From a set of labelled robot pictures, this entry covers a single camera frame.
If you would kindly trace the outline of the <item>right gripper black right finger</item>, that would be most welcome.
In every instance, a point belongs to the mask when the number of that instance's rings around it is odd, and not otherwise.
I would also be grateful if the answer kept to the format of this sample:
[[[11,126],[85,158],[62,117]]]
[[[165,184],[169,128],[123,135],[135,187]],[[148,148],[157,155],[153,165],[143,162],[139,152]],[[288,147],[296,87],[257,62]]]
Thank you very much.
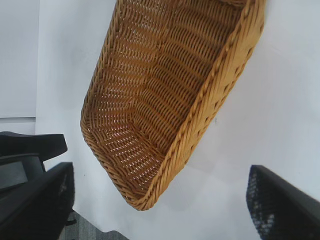
[[[263,165],[250,167],[246,205],[262,240],[318,240],[320,203]]]

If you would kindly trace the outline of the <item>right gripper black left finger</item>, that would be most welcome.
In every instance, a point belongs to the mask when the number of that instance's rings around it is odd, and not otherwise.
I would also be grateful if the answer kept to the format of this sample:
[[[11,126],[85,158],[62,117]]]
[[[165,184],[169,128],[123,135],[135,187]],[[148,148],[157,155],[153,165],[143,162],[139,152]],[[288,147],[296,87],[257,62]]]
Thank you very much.
[[[1,199],[0,238],[57,240],[74,202],[74,167],[63,162]]]

